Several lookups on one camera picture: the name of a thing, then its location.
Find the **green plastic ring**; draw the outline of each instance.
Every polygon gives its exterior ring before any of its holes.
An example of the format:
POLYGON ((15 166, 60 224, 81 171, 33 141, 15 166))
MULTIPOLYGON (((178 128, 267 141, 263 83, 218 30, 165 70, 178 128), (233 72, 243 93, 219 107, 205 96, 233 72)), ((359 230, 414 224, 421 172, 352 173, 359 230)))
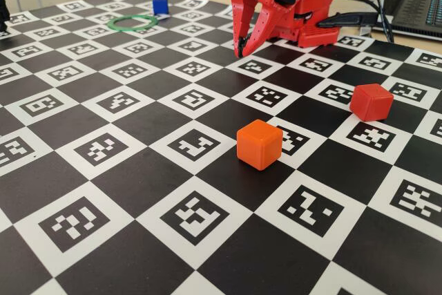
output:
POLYGON ((138 30, 147 30, 152 28, 153 26, 156 26, 158 24, 158 19, 156 17, 150 17, 148 15, 124 15, 123 17, 116 17, 114 19, 111 19, 108 22, 108 27, 113 30, 117 31, 138 31, 138 30), (134 17, 141 17, 142 19, 151 20, 148 24, 142 27, 120 27, 117 26, 116 23, 127 20, 127 19, 133 19, 134 17))

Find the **red robot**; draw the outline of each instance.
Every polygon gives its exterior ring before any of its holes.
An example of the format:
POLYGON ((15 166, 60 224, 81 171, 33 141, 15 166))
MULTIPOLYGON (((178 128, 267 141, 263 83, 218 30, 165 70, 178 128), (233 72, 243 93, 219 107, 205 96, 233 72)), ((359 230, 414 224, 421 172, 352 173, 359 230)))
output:
POLYGON ((318 28, 328 18, 332 0, 231 0, 233 40, 237 57, 250 55, 266 40, 279 37, 300 47, 336 43, 339 28, 318 28), (251 33, 250 21, 258 3, 262 9, 251 33))

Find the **blue cube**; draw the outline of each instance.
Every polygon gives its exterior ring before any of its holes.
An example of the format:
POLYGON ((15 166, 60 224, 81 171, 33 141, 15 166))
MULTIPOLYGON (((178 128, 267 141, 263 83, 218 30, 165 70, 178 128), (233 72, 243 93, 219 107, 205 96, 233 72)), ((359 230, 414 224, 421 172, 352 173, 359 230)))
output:
POLYGON ((153 14, 168 14, 169 6, 167 0, 152 0, 153 3, 153 14))

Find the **orange block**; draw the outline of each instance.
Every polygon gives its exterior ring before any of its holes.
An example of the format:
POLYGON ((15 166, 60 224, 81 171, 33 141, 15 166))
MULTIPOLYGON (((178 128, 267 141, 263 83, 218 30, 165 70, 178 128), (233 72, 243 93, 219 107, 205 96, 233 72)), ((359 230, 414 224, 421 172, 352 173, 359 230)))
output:
POLYGON ((282 130, 261 120, 255 120, 236 134, 236 154, 239 159, 262 171, 282 153, 282 130))

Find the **black cable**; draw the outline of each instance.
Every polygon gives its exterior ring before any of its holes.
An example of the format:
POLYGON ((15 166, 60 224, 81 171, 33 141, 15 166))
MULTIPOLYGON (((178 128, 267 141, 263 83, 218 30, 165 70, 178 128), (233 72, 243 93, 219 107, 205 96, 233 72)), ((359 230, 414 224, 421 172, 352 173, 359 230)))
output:
POLYGON ((383 27, 385 36, 387 37, 387 40, 390 43, 394 43, 394 35, 392 32, 392 27, 391 27, 387 17, 385 16, 385 11, 382 6, 381 0, 377 0, 377 1, 378 1, 378 6, 379 6, 379 15, 381 16, 381 23, 382 23, 382 27, 383 27))

